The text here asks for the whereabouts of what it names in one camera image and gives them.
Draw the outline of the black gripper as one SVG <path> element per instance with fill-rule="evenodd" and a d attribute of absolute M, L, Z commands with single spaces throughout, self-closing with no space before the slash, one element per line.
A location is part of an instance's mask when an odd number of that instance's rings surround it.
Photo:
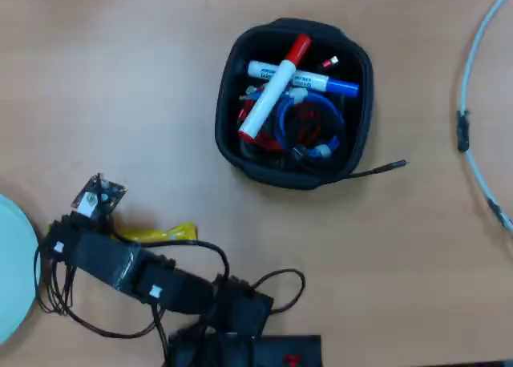
<path fill-rule="evenodd" d="M 78 213 L 50 224 L 45 237 L 49 257 L 80 268 L 122 293 L 133 292 L 141 247 L 111 238 L 97 221 Z"/>

